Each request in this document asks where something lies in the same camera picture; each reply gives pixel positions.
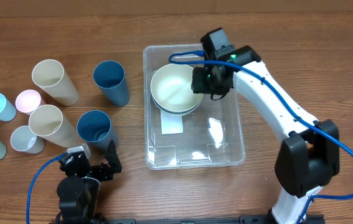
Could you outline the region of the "tall cream cup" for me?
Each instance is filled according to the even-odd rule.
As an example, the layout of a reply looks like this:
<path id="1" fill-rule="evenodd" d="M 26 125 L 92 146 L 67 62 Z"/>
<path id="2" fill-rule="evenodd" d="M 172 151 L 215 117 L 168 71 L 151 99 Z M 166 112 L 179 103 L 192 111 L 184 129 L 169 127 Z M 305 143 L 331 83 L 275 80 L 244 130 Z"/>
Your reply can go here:
<path id="1" fill-rule="evenodd" d="M 29 128 L 39 137 L 58 146 L 72 147 L 78 141 L 77 130 L 54 105 L 42 105 L 29 116 Z"/>
<path id="2" fill-rule="evenodd" d="M 61 105 L 71 106 L 79 99 L 75 85 L 57 60 L 39 62 L 32 70 L 32 81 Z"/>

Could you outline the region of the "small pink cup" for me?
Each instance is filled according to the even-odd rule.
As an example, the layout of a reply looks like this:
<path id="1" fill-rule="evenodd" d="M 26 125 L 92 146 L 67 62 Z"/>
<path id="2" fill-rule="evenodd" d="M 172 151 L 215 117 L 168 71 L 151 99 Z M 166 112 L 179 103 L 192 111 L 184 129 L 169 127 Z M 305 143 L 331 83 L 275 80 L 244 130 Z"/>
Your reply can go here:
<path id="1" fill-rule="evenodd" d="M 27 115 L 31 115 L 38 107 L 45 104 L 46 102 L 36 90 L 24 90 L 15 101 L 16 109 Z"/>

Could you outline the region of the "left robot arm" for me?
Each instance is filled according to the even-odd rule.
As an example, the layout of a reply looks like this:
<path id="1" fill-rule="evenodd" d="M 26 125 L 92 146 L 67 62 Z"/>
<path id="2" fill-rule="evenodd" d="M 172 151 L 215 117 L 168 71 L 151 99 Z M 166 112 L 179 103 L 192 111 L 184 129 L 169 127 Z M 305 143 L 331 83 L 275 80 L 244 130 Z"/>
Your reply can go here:
<path id="1" fill-rule="evenodd" d="M 112 180 L 122 170 L 114 141 L 105 150 L 106 163 L 92 166 L 90 150 L 86 144 L 68 148 L 59 159 L 64 178 L 57 186 L 60 213 L 55 223 L 106 223 L 107 219 L 96 212 L 101 183 Z"/>

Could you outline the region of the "blue bowl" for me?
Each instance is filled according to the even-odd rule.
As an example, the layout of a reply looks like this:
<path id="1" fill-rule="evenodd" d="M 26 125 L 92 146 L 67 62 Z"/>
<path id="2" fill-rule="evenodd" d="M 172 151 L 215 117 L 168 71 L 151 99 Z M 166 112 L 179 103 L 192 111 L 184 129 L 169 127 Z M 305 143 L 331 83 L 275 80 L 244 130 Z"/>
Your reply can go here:
<path id="1" fill-rule="evenodd" d="M 182 112 L 173 112 L 173 111 L 170 111 L 170 110 L 167 110 L 165 108 L 163 108 L 162 106 L 160 106 L 154 99 L 152 99 L 154 104 L 162 111 L 166 112 L 166 113 L 169 113 L 169 114 L 174 114 L 174 115 L 181 115 L 181 116 L 184 116 L 184 115 L 187 115 L 191 112 L 193 112 L 196 108 L 199 107 L 199 105 L 201 104 L 202 100 L 199 101 L 198 104 L 196 104 L 193 108 L 189 109 L 189 110 L 185 110 L 185 111 L 182 111 Z"/>

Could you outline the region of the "cream bowl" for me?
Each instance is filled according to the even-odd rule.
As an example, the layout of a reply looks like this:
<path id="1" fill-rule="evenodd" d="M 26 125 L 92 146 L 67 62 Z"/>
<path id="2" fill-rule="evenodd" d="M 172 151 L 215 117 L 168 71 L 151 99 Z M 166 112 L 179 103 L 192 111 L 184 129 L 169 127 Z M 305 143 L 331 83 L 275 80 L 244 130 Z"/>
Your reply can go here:
<path id="1" fill-rule="evenodd" d="M 182 112 L 193 108 L 204 97 L 191 88 L 193 68 L 170 63 L 158 69 L 150 83 L 153 99 L 163 108 Z"/>

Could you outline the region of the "tall cream cup front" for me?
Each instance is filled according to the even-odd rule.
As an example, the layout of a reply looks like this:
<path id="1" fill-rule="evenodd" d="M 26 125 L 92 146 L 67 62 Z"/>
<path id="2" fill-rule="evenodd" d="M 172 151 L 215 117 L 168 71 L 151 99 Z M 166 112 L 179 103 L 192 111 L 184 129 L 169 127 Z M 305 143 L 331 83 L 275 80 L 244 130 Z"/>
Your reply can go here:
<path id="1" fill-rule="evenodd" d="M 72 147 L 78 141 L 77 130 L 54 105 L 42 105 L 29 116 L 29 128 L 39 137 L 58 146 Z"/>

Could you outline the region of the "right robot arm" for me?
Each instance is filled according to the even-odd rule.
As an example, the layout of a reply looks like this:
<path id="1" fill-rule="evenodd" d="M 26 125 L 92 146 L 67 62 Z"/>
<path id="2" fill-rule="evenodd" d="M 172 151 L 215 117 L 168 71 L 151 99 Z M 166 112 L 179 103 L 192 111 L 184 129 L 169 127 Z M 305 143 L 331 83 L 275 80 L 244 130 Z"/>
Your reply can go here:
<path id="1" fill-rule="evenodd" d="M 281 144 L 275 163 L 281 192 L 267 222 L 310 222 L 310 204 L 339 173 L 337 126 L 302 109 L 251 47 L 204 47 L 194 54 L 203 57 L 193 71 L 194 93 L 224 96 L 235 89 L 257 108 Z"/>

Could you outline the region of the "small grey cup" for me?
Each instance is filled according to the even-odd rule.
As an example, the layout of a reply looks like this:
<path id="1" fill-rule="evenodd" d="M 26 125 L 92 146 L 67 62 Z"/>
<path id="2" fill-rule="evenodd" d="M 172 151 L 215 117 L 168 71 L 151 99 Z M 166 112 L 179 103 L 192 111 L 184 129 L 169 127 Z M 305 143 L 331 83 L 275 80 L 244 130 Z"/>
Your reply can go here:
<path id="1" fill-rule="evenodd" d="M 10 142 L 14 150 L 29 154 L 38 154 L 45 147 L 45 140 L 35 135 L 29 126 L 15 129 L 11 134 Z"/>

